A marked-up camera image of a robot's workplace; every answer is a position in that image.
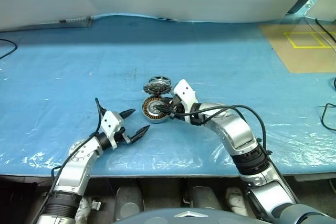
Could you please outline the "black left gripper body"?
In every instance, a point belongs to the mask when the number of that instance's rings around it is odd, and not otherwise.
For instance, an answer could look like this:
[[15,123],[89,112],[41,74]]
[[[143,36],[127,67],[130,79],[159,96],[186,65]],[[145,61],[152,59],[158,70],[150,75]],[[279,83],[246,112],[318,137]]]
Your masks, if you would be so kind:
[[130,137],[126,135],[125,133],[125,127],[123,126],[123,120],[121,120],[119,125],[115,128],[114,140],[116,144],[120,144],[122,142],[125,142],[127,144],[131,143]]

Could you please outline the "brown cardboard sheet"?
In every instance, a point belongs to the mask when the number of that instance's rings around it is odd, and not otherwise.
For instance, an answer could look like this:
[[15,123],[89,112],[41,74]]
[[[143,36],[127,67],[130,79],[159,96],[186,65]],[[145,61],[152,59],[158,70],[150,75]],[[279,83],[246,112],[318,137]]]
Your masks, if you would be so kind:
[[291,73],[336,73],[336,42],[318,25],[260,24]]

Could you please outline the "silver motor housing copper windings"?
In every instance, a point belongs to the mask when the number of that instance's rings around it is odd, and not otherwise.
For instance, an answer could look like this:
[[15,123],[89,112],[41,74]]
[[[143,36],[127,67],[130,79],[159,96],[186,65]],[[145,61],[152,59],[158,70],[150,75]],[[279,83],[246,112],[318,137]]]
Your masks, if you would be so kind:
[[156,108],[157,105],[165,105],[161,98],[150,97],[143,101],[142,113],[151,123],[162,123],[167,120],[168,115]]

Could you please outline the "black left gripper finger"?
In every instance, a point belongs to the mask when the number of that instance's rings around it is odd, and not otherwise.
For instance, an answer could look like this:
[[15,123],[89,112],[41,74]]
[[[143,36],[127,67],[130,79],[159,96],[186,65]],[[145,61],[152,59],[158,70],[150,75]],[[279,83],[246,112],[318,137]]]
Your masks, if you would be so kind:
[[126,119],[131,114],[133,114],[135,111],[136,111],[136,109],[128,109],[128,110],[120,112],[120,116],[121,116],[122,119]]
[[149,129],[149,125],[144,126],[142,128],[140,128],[131,138],[131,143],[135,143],[136,141],[138,141],[140,138],[142,138],[144,136],[144,134],[148,131]]

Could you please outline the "grey robot torso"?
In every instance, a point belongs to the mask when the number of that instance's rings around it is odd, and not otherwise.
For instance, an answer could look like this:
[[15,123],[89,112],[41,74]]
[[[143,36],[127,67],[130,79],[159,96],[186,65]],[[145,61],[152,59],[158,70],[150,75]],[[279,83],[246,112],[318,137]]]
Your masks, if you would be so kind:
[[223,210],[162,208],[141,212],[113,224],[336,224],[335,218],[303,204],[286,204],[273,212],[278,217],[267,222]]

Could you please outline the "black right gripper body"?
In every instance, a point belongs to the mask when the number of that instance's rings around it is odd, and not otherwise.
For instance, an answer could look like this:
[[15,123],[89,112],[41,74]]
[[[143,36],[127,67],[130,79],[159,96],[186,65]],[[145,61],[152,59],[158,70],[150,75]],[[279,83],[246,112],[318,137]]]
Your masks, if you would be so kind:
[[[184,109],[184,106],[182,105],[180,97],[178,95],[174,95],[172,99],[174,101],[174,104],[170,105],[170,108],[172,109],[172,111],[176,112],[176,113],[183,113],[184,114],[185,109]],[[181,120],[181,121],[185,120],[185,116],[176,115],[173,112],[170,113],[170,118],[171,119],[178,119],[178,120]]]

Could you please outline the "grey rounded cylinder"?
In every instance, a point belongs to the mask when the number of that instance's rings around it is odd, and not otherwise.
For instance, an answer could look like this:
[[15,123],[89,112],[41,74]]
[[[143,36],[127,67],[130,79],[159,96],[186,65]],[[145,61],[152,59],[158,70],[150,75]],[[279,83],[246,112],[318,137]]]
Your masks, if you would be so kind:
[[115,203],[114,221],[120,221],[144,211],[143,196],[138,185],[121,186],[117,191]]
[[195,186],[191,190],[191,206],[194,208],[207,208],[222,210],[222,206],[210,187]]

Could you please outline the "white crumpled cloth bundle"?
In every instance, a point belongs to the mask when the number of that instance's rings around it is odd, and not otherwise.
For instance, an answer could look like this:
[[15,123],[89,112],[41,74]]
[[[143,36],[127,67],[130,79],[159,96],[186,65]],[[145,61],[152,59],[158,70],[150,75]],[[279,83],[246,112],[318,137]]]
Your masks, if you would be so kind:
[[240,188],[228,187],[226,189],[225,199],[232,212],[242,216],[248,216],[243,193]]
[[79,208],[75,215],[75,224],[87,224],[91,212],[91,197],[83,197],[79,203]]

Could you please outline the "grey power strip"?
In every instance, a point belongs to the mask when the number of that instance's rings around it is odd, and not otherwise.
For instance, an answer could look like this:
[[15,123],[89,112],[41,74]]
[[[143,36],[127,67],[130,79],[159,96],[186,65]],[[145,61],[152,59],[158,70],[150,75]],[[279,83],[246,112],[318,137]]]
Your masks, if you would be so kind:
[[56,22],[37,24],[38,28],[54,29],[54,28],[74,28],[74,27],[89,27],[93,22],[92,16],[85,16],[72,19],[62,19]]

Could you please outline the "spoked motor rotor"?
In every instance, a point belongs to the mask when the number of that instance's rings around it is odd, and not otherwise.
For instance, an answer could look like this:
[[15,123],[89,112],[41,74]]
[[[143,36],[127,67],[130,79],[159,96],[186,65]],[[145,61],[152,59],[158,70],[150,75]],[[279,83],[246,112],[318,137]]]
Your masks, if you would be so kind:
[[169,93],[172,86],[165,82],[150,82],[143,86],[143,91],[155,96]]

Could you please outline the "blue plastic table cover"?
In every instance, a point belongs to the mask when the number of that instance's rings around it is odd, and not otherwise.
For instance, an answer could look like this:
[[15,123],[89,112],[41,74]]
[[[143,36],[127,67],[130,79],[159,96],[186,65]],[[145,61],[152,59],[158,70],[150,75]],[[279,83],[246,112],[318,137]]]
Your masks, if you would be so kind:
[[332,73],[291,73],[257,24],[183,23],[112,16],[90,27],[0,34],[0,174],[49,176],[72,143],[97,127],[95,98],[134,108],[128,134],[147,124],[143,85],[185,79],[200,102],[243,104],[265,123],[284,174],[336,172],[336,133],[320,123],[336,102]]

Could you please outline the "grey bracket with bolt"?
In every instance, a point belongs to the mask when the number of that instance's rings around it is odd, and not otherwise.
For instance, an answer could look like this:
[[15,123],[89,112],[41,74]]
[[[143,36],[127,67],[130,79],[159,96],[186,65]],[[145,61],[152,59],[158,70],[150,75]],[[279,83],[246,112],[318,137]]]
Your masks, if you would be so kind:
[[313,5],[316,3],[317,0],[308,0],[305,4],[305,7],[306,7],[306,11],[304,13],[304,19],[307,18],[307,13],[308,11],[313,7]]

